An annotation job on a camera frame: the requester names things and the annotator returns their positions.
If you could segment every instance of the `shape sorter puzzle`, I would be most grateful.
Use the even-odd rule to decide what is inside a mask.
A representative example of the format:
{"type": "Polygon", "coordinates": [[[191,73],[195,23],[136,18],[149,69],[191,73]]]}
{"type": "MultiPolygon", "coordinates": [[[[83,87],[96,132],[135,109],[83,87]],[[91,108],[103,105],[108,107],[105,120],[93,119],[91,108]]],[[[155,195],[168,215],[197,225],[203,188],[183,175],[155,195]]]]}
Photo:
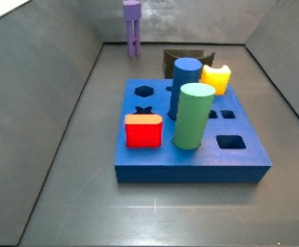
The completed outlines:
{"type": "Polygon", "coordinates": [[[272,163],[232,86],[224,96],[215,96],[200,147],[187,151],[171,142],[171,84],[171,79],[127,81],[115,157],[117,182],[259,182],[272,163]],[[125,115],[151,113],[163,116],[163,143],[156,149],[129,149],[125,115]]]}

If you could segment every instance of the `green cylinder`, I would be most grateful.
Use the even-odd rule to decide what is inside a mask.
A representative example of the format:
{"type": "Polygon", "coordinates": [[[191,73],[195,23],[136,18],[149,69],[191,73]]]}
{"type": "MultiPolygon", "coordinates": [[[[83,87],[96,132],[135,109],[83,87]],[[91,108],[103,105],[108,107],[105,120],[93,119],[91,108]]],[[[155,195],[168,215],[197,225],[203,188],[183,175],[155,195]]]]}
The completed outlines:
{"type": "Polygon", "coordinates": [[[180,88],[172,143],[183,150],[201,144],[213,95],[215,88],[204,83],[187,83],[180,88]]]}

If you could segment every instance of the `gray wall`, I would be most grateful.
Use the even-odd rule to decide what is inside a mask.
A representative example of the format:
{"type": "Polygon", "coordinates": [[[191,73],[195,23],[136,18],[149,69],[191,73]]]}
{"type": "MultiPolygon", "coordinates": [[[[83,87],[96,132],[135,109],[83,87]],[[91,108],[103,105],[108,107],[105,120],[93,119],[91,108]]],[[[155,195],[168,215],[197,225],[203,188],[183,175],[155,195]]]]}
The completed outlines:
{"type": "Polygon", "coordinates": [[[0,245],[15,245],[101,41],[80,3],[40,0],[0,19],[0,245]]]}
{"type": "Polygon", "coordinates": [[[279,0],[245,47],[299,115],[299,0],[279,0]]]}
{"type": "MultiPolygon", "coordinates": [[[[141,41],[244,44],[276,0],[141,0],[141,41]]],[[[125,41],[123,1],[84,1],[104,41],[125,41]]]]}

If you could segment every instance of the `rectangular hole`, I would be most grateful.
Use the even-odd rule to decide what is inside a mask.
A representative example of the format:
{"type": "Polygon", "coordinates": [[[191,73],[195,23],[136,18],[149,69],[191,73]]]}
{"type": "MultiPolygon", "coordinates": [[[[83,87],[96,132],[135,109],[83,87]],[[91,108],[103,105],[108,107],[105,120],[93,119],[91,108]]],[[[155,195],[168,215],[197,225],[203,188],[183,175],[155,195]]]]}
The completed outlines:
{"type": "Polygon", "coordinates": [[[236,117],[233,111],[223,110],[223,111],[220,111],[220,113],[221,113],[221,116],[223,116],[224,119],[229,119],[231,120],[231,119],[233,119],[236,117]]]}
{"type": "Polygon", "coordinates": [[[240,135],[217,135],[216,143],[221,150],[244,150],[245,144],[240,135]]]}

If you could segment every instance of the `blue cylinder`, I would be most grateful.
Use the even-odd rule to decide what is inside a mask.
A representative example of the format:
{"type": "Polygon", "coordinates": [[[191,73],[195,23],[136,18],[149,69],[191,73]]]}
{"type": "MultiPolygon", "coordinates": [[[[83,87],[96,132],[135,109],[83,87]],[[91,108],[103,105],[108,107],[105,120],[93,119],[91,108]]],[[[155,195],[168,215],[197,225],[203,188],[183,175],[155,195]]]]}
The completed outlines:
{"type": "Polygon", "coordinates": [[[201,62],[195,58],[179,58],[175,61],[168,109],[168,116],[173,121],[176,120],[180,87],[189,82],[199,82],[201,67],[201,62]]]}

